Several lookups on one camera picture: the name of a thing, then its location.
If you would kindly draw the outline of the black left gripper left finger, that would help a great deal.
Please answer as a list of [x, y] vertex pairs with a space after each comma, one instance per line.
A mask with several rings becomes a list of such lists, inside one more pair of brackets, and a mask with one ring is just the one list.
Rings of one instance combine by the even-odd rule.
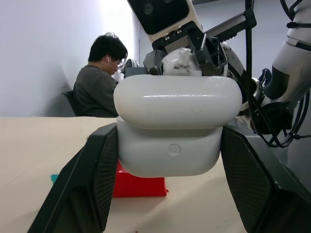
[[103, 233], [118, 164], [115, 123], [98, 128], [62, 168], [27, 233]]

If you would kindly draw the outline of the white object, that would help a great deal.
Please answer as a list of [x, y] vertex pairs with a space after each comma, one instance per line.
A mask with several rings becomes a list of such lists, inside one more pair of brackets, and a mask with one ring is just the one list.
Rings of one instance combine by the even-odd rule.
[[202, 76], [202, 69], [189, 48], [179, 48], [161, 61], [162, 74], [166, 76]]

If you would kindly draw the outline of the red tray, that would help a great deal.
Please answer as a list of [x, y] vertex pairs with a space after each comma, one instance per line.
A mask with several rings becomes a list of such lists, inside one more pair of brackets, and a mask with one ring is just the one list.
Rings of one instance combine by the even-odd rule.
[[165, 178], [141, 178], [117, 164], [114, 198], [165, 197], [168, 193]]

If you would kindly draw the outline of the seated person in grey sweater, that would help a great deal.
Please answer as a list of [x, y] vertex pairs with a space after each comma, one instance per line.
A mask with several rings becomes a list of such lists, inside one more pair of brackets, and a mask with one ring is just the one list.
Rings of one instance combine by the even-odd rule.
[[73, 86], [73, 97], [87, 117], [116, 118], [113, 75], [127, 58], [128, 51], [113, 33], [100, 35], [93, 42], [87, 65], [81, 68]]

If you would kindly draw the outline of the white earbud case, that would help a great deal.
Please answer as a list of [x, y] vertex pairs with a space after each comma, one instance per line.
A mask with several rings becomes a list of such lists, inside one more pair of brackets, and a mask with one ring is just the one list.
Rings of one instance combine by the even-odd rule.
[[223, 126], [239, 113], [231, 78], [135, 75], [114, 91], [121, 165], [137, 177], [201, 175], [218, 161]]

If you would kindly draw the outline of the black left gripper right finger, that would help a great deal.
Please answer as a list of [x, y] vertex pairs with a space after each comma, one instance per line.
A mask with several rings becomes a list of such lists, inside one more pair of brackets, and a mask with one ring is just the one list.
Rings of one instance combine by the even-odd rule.
[[224, 126], [221, 154], [247, 233], [311, 233], [311, 192], [261, 137]]

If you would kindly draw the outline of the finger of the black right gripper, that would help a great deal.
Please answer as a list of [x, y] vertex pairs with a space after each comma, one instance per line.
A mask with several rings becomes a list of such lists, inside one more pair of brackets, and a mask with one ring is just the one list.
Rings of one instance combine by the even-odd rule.
[[194, 56], [201, 67], [203, 76], [223, 76], [225, 54], [216, 37], [204, 35], [200, 45], [195, 47]]
[[162, 60], [167, 55], [167, 53], [160, 50], [153, 50], [148, 53], [143, 61], [143, 65], [150, 75], [162, 75], [163, 65]]

